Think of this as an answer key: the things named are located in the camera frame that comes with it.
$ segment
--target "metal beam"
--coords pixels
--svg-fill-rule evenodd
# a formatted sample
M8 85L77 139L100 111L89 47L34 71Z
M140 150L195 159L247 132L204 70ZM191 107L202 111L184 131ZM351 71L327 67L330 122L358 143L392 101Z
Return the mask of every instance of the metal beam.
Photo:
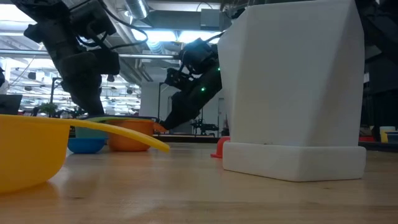
M137 74L137 72L124 60L120 60L120 76L122 76L125 81L129 83L137 83L140 84L142 81L142 78Z
M188 2L188 3L194 3L197 2L199 4L200 1L193 1L193 0L147 0L147 2ZM220 3L220 0L207 0L207 3ZM233 0L226 0L226 2L232 3Z
M154 29L200 30L200 12L153 11L148 20Z
M26 39L25 42L23 43L20 40L17 40L15 37L10 37L10 36L5 36L5 38L7 38L8 40L10 40L12 43L16 43L18 46L18 49L22 49L22 47L26 48L27 50L37 50L40 47L40 44L33 42L30 39ZM34 45L34 47L29 46L27 43L30 42L31 44Z
M50 58L49 53L44 50L10 50L0 49L2 57L31 57ZM152 54L119 54L121 58L139 58L139 59L178 59L178 55L152 55Z
M18 49L19 49L17 46L13 45L12 43L10 43L10 42L4 40L2 37L0 37L0 43L4 44L5 46L7 46L7 47L9 47L9 48L15 49L15 50L18 50ZM12 59L17 60L18 62L24 63L24 64L26 64L26 65L29 64L29 62L28 62L27 60L22 59L22 58L14 58L14 57L13 57Z

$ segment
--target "orange toy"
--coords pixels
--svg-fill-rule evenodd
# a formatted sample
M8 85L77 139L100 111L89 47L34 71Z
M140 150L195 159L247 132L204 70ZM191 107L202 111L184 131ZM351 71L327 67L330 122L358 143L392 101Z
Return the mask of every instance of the orange toy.
M211 154L210 156L213 158L223 158L223 147L224 147L224 142L230 141L231 138L229 136L221 137L220 140L217 142L217 151L216 154Z
M135 130L151 137L154 133L154 129L160 132L166 131L161 125L150 119L110 120L108 123L122 128ZM113 151L124 152L146 151L150 148L147 144L113 133L109 133L108 145Z

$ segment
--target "table surface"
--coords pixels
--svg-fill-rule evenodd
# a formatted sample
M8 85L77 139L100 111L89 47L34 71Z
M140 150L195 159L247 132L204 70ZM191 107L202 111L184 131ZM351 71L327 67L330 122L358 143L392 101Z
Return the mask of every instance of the table surface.
M0 195L0 223L398 223L398 154L368 152L362 180L293 183L223 170L214 151L71 154L46 184Z

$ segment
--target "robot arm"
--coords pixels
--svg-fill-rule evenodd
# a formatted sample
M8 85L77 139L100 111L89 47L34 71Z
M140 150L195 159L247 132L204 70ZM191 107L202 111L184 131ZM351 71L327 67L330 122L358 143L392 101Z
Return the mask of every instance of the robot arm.
M200 110L222 89L216 45L197 39L180 52L180 70L169 68L165 83L181 90L172 96L172 111L160 124L165 129L195 119ZM189 74L183 73L186 66Z
M381 54L398 64L398 2L394 0L355 0L361 18L366 46L375 45ZM370 63L375 57L368 57Z
M100 100L101 74L119 73L119 55L105 46L97 35L116 32L103 3L84 1L68 8L61 0L11 0L21 11L33 18L24 35L43 43L60 72L62 87L73 102L90 115L104 114ZM79 44L80 37L93 39L101 48L87 50Z

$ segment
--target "red object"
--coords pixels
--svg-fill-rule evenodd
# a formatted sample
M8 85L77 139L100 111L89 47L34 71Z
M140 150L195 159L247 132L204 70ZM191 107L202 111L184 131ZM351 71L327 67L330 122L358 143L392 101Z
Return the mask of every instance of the red object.
M224 147L224 142L230 141L231 138L229 136L221 137L220 140L218 140L217 143L217 151L216 154L211 154L210 156L213 158L223 158L223 147Z
M365 141L365 142L374 142L374 137L372 136L367 136L367 137L359 137L359 141Z

